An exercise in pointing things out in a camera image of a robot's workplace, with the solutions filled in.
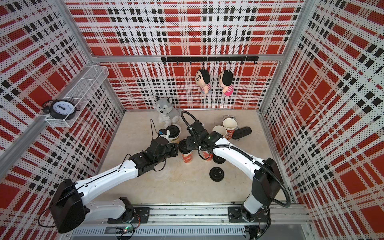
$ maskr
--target black lid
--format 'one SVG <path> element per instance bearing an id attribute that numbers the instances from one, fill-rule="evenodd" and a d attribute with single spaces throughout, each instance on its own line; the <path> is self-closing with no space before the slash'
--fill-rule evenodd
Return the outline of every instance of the black lid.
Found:
<path id="1" fill-rule="evenodd" d="M 211 171 L 209 171 L 209 177 L 213 181 L 219 182 L 224 178 L 224 171 L 219 167 L 213 167 Z"/>
<path id="2" fill-rule="evenodd" d="M 187 140 L 183 139 L 179 142 L 179 152 L 182 154 L 188 154 L 192 152 L 192 150 L 187 149 Z"/>
<path id="3" fill-rule="evenodd" d="M 169 130 L 170 138 L 177 137 L 180 134 L 180 129 L 175 125 L 168 126 L 166 130 Z"/>
<path id="4" fill-rule="evenodd" d="M 225 162 L 225 158 L 222 158 L 222 157 L 219 157 L 219 156 L 216 156 L 216 155 L 214 155 L 213 159 L 214 159 L 214 162 L 217 163 L 217 164 L 222 164 L 222 163 Z"/>

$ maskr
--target pink doll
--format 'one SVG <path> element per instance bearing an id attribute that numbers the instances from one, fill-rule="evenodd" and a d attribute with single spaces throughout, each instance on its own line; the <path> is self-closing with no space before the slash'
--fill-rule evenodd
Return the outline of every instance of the pink doll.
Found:
<path id="1" fill-rule="evenodd" d="M 209 83 L 211 77 L 207 70 L 200 69 L 196 72 L 195 82 L 200 87 L 200 90 L 203 94 L 208 94 L 211 92 L 211 84 Z"/>
<path id="2" fill-rule="evenodd" d="M 225 96 L 230 96 L 233 93 L 233 73 L 228 70 L 224 70 L 218 77 L 218 84 L 223 88 Z"/>

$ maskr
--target vent grille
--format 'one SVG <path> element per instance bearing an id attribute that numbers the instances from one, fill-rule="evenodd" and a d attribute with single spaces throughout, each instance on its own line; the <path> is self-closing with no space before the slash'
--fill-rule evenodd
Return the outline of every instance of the vent grille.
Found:
<path id="1" fill-rule="evenodd" d="M 72 236 L 114 235 L 115 227 L 78 227 Z M 232 226 L 141 226 L 135 236 L 245 235 L 243 225 Z"/>

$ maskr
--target clock face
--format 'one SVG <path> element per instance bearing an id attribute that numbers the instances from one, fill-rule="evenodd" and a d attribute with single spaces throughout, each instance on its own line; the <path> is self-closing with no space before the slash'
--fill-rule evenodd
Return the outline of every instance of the clock face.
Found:
<path id="1" fill-rule="evenodd" d="M 62 115 L 69 115 L 74 112 L 74 106 L 65 101 L 58 101 L 53 104 L 53 110 Z"/>

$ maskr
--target beige floor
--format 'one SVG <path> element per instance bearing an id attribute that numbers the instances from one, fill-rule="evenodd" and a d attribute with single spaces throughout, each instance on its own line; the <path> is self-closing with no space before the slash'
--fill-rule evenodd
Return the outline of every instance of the beige floor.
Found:
<path id="1" fill-rule="evenodd" d="M 252 133 L 239 140 L 230 141 L 254 156 L 263 159 L 272 156 L 255 110 L 190 112 L 204 124 L 208 132 L 221 124 L 224 115 L 235 116 L 239 127 L 249 126 Z M 163 128 L 163 125 L 157 122 L 157 116 L 158 113 L 155 111 L 127 111 L 99 172 L 120 164 L 127 153 L 135 154 L 149 147 L 152 139 L 150 119 L 154 120 L 157 130 Z M 180 139 L 184 139 L 189 135 L 186 125 L 181 119 L 178 124 L 182 128 Z M 162 166 L 163 163 L 156 166 L 156 169 L 161 169 Z M 221 182 L 214 182 L 209 177 L 210 169 L 215 166 L 221 167 L 224 171 L 225 176 Z M 125 181 L 101 194 L 96 200 L 127 197 L 133 204 L 244 201 L 251 193 L 251 187 L 252 181 L 229 162 L 223 164 L 207 162 L 194 152 L 193 159 L 188 164 L 183 162 L 181 156 L 169 158 L 164 170 L 150 171 L 138 178 Z M 285 200 L 281 191 L 276 198 Z"/>

